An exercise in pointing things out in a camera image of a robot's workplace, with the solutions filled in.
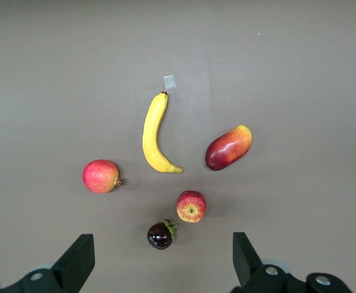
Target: banana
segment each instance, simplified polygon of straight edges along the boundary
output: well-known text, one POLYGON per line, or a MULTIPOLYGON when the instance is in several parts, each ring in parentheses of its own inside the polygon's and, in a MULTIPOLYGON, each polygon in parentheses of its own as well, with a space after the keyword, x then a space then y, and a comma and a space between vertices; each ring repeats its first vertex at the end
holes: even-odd
POLYGON ((168 95, 161 92, 155 96, 149 106, 143 131, 143 152, 148 164, 162 173, 182 173, 183 168, 170 163, 158 146, 160 122, 167 107, 168 95))

